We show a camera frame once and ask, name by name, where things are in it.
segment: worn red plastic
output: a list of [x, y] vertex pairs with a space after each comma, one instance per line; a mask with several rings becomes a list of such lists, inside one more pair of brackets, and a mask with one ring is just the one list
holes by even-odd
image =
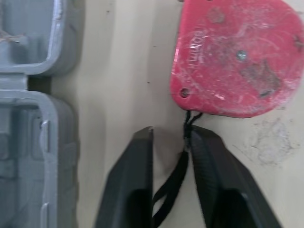
[[185, 110], [247, 118], [289, 100], [304, 28], [281, 0], [185, 0], [171, 94]]

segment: white tabletop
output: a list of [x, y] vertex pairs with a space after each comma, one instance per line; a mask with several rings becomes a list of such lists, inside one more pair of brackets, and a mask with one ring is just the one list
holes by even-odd
[[[169, 78], [182, 3], [177, 0], [75, 0], [85, 4], [81, 61], [53, 80], [53, 95], [77, 113], [79, 228], [92, 227], [107, 173], [132, 134], [155, 128], [155, 188], [181, 151], [185, 112]], [[288, 0], [304, 12], [304, 1]], [[285, 228], [304, 227], [304, 87], [284, 107], [252, 119], [204, 116], [253, 173]], [[164, 228], [203, 227], [189, 169]]]

